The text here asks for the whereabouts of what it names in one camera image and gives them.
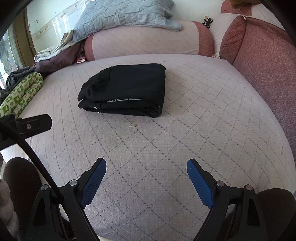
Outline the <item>left hand grey glove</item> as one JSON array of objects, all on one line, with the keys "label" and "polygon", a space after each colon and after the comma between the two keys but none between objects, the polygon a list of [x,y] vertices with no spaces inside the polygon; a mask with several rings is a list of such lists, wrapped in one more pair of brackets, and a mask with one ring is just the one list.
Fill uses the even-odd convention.
[{"label": "left hand grey glove", "polygon": [[13,203],[12,178],[9,166],[1,155],[1,221],[14,240],[19,240],[19,219]]}]

